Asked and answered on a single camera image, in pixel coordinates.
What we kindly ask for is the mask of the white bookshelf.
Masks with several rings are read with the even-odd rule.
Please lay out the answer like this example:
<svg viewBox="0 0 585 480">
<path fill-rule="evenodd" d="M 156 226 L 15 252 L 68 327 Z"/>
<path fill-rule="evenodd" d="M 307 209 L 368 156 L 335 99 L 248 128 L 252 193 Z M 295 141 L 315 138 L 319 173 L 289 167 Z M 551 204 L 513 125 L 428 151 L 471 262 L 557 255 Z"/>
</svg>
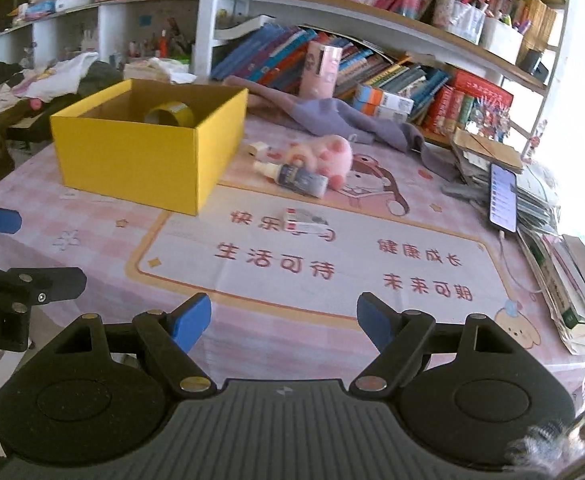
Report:
<svg viewBox="0 0 585 480">
<path fill-rule="evenodd" d="M 132 40 L 158 34 L 176 18 L 193 41 L 189 70 L 209 77 L 230 44 L 224 29 L 259 15 L 279 25 L 309 26 L 358 39 L 388 54 L 410 53 L 467 70 L 514 92 L 511 127 L 525 139 L 547 136 L 543 112 L 552 83 L 539 81 L 515 64 L 451 32 L 400 14 L 351 0 L 108 0 L 50 14 L 0 32 L 0 62 L 15 63 L 28 44 L 33 62 L 44 66 L 61 58 L 90 32 L 91 47 L 102 61 L 122 53 Z"/>
</svg>

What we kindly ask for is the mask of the orange white carton boxes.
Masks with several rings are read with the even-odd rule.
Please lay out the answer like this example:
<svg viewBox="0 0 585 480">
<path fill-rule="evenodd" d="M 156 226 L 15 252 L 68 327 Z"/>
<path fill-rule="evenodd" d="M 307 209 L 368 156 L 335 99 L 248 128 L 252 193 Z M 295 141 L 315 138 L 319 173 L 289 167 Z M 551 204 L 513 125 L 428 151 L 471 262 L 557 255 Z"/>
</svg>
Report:
<svg viewBox="0 0 585 480">
<path fill-rule="evenodd" d="M 367 84 L 359 84 L 352 106 L 367 116 L 406 122 L 412 113 L 414 101 Z"/>
</svg>

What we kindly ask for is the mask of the small white sticker pack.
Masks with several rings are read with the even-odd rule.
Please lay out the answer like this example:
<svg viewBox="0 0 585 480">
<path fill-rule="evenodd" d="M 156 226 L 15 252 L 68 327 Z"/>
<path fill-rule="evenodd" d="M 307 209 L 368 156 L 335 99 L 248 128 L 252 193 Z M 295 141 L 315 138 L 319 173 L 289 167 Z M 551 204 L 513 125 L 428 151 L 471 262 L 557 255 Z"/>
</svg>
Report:
<svg viewBox="0 0 585 480">
<path fill-rule="evenodd" d="M 283 214 L 283 229 L 289 233 L 319 235 L 329 230 L 329 222 L 306 209 L 286 208 Z"/>
</svg>

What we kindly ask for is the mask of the red book set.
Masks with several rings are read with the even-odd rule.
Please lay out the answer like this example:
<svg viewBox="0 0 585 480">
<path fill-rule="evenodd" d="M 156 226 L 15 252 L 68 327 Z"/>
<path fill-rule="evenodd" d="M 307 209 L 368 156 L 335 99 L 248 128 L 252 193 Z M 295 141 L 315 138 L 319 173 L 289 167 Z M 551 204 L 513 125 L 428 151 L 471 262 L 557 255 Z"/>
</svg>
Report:
<svg viewBox="0 0 585 480">
<path fill-rule="evenodd" d="M 457 129 L 501 140 L 509 128 L 512 93 L 483 77 L 456 70 L 435 92 L 421 128 L 432 136 L 453 136 Z"/>
</svg>

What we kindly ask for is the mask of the smartphone with lit screen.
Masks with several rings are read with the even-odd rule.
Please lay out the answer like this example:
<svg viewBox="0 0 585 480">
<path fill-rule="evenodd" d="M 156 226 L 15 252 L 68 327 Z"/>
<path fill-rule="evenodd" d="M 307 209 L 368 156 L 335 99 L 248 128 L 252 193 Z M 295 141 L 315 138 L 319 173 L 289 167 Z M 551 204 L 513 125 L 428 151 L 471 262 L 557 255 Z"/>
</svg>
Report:
<svg viewBox="0 0 585 480">
<path fill-rule="evenodd" d="M 490 166 L 489 222 L 515 233 L 517 228 L 517 182 L 515 174 L 497 164 Z"/>
</svg>

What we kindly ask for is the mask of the white tissue pack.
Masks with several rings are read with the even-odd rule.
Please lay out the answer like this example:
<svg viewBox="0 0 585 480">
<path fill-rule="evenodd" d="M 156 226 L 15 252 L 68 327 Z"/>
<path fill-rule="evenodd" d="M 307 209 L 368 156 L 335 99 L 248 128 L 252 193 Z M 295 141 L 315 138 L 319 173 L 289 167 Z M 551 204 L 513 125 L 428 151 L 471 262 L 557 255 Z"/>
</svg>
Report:
<svg viewBox="0 0 585 480">
<path fill-rule="evenodd" d="M 168 84 L 193 84 L 197 79 L 189 65 L 172 58 L 144 58 L 126 63 L 123 79 L 155 80 Z"/>
</svg>

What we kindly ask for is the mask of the yellow tape roll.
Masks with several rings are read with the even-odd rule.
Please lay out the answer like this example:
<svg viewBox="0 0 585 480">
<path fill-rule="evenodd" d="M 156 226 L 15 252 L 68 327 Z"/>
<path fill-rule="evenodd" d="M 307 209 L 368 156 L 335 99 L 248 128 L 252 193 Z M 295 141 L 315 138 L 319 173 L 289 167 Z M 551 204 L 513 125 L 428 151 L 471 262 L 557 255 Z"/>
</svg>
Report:
<svg viewBox="0 0 585 480">
<path fill-rule="evenodd" d="M 152 108 L 144 122 L 151 125 L 193 128 L 196 124 L 193 110 L 183 102 L 172 101 Z"/>
</svg>

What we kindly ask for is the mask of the pink rectangular case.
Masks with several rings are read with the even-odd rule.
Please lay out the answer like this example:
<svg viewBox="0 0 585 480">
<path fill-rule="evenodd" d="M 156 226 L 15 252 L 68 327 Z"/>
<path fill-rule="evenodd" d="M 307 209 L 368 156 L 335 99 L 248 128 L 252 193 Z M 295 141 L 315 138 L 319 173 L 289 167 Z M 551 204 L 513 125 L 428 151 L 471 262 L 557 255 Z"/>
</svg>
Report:
<svg viewBox="0 0 585 480">
<path fill-rule="evenodd" d="M 309 43 L 298 91 L 301 99 L 330 99 L 334 95 L 341 53 L 340 47 Z"/>
</svg>

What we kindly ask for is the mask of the purple grey cloth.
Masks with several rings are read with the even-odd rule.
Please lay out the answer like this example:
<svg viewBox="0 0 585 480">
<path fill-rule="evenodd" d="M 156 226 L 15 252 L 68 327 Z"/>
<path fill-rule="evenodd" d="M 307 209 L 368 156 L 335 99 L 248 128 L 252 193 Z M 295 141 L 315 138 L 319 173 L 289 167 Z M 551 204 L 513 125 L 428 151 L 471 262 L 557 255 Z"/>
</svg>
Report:
<svg viewBox="0 0 585 480">
<path fill-rule="evenodd" d="M 367 116 L 334 98 L 304 100 L 237 76 L 226 77 L 223 84 L 247 90 L 248 112 L 272 124 L 312 136 L 335 134 L 358 144 L 381 142 L 404 154 L 414 151 L 426 169 L 445 181 L 461 177 L 453 162 L 427 148 L 422 133 L 408 122 Z"/>
</svg>

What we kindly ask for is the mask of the pink cartoon table mat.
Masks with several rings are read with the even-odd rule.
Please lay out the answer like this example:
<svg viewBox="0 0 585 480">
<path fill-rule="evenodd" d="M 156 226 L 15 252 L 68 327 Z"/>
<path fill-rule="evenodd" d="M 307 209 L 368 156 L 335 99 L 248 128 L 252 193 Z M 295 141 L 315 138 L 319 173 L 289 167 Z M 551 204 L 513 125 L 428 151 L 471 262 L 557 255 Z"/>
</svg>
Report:
<svg viewBox="0 0 585 480">
<path fill-rule="evenodd" d="M 67 188 L 46 148 L 0 182 L 0 207 L 21 229 L 0 234 L 0 268 L 77 266 L 83 295 L 33 318 L 66 325 L 83 312 L 129 321 L 171 309 L 193 292 L 214 302 L 195 356 L 216 379 L 351 379 L 371 356 L 355 303 L 373 292 L 399 310 L 441 322 L 481 312 L 498 321 L 567 388 L 585 379 L 585 355 L 559 339 L 516 240 L 501 240 L 471 205 L 441 193 L 418 158 L 358 145 L 362 196 L 308 200 L 256 174 L 239 150 L 197 216 Z M 286 208 L 329 222 L 324 234 L 283 229 Z"/>
</svg>

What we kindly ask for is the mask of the pink plush paw toy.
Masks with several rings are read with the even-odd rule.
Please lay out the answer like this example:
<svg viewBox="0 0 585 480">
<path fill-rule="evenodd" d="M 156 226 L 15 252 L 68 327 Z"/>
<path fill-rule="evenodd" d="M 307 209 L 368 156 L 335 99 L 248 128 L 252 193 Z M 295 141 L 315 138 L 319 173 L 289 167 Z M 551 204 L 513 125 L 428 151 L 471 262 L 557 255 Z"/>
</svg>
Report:
<svg viewBox="0 0 585 480">
<path fill-rule="evenodd" d="M 329 179 L 329 188 L 339 191 L 352 167 L 350 142 L 342 136 L 320 136 L 296 143 L 284 155 L 286 165 L 294 165 Z"/>
</svg>

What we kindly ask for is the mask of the grey stapler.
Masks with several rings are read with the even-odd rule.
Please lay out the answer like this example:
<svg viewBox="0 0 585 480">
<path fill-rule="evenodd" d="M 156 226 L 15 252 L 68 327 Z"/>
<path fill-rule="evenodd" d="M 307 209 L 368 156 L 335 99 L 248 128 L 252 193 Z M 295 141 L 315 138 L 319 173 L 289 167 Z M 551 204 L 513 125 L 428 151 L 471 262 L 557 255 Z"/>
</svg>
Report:
<svg viewBox="0 0 585 480">
<path fill-rule="evenodd" d="M 489 203 L 488 189 L 481 185 L 468 185 L 464 183 L 447 183 L 440 188 L 445 196 L 475 202 L 479 205 Z"/>
</svg>

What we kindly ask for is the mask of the small grey labelled bottle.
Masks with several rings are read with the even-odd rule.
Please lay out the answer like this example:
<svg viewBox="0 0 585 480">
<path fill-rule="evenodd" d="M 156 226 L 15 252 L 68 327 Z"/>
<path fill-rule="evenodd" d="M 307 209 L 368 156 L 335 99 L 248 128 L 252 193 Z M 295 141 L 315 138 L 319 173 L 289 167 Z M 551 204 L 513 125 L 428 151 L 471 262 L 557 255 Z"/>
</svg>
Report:
<svg viewBox="0 0 585 480">
<path fill-rule="evenodd" d="M 253 169 L 282 188 L 314 198 L 322 198 L 329 186 L 329 178 L 314 174 L 295 165 L 276 165 L 271 162 L 254 162 Z"/>
</svg>

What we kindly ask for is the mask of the brown paper envelope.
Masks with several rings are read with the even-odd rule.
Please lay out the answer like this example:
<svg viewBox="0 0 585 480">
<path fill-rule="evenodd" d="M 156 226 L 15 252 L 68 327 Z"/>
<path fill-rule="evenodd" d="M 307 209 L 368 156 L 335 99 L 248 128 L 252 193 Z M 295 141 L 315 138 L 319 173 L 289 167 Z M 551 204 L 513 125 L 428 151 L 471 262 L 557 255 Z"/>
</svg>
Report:
<svg viewBox="0 0 585 480">
<path fill-rule="evenodd" d="M 464 153 L 473 153 L 517 174 L 523 172 L 521 155 L 506 144 L 491 140 L 486 136 L 469 133 L 461 128 L 455 129 L 451 143 Z"/>
</svg>

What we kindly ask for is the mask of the yellow cardboard box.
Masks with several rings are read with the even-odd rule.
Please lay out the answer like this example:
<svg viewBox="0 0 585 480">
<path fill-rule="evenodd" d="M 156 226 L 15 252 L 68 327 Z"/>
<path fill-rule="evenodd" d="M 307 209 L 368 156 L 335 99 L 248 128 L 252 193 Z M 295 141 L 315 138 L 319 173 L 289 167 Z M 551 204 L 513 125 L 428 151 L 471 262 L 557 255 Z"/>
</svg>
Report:
<svg viewBox="0 0 585 480">
<path fill-rule="evenodd" d="M 146 124 L 154 107 L 183 102 L 193 128 Z M 129 79 L 50 118 L 69 188 L 196 216 L 244 137 L 248 92 L 223 84 Z"/>
</svg>

